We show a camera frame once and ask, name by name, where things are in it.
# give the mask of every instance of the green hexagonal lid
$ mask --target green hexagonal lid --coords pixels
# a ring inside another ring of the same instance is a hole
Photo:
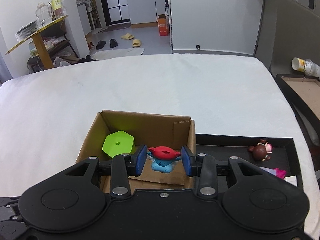
[[[124,131],[109,134],[102,150],[111,158],[122,153],[131,153],[134,150],[134,138]]]

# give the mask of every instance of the white rug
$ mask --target white rug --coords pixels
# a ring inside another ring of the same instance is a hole
[[[110,49],[98,51],[91,56],[95,60],[111,59],[115,57],[126,56],[140,56],[144,52],[144,48],[130,48],[130,49]]]

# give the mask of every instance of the white tablecloth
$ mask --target white tablecloth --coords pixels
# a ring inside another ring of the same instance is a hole
[[[196,133],[292,137],[319,237],[319,188],[293,111],[252,57],[173,54],[113,58],[23,76],[0,87],[0,196],[21,195],[74,164],[103,109],[191,116]]]

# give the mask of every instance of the doormat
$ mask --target doormat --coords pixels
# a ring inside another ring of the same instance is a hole
[[[122,29],[127,29],[131,26],[131,23],[122,23],[122,24],[117,24],[117,25],[110,25],[108,29],[104,30],[103,33],[105,32],[111,32],[115,30],[122,30]]]

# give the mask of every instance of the wooden table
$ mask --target wooden table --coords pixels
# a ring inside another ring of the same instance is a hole
[[[65,18],[67,18],[68,15],[62,16],[54,21],[52,21],[51,23],[48,23],[47,25],[41,27],[40,29],[38,29],[35,33],[32,33],[30,36],[26,37],[25,39],[23,39],[22,41],[20,41],[18,44],[16,44],[15,46],[13,46],[11,49],[9,49],[6,52],[6,55],[8,55],[11,51],[13,51],[14,49],[16,49],[17,47],[19,47],[22,43],[24,43],[25,41],[29,40],[29,39],[33,39],[33,42],[35,43],[36,49],[39,53],[39,57],[43,63],[43,66],[45,69],[50,69],[50,68],[54,68],[53,63],[51,61],[51,58],[49,56],[49,53],[44,45],[44,42],[42,40],[42,37],[40,35],[40,33],[42,31],[44,31],[45,29],[49,28],[50,26],[61,22],[62,20],[64,20]]]

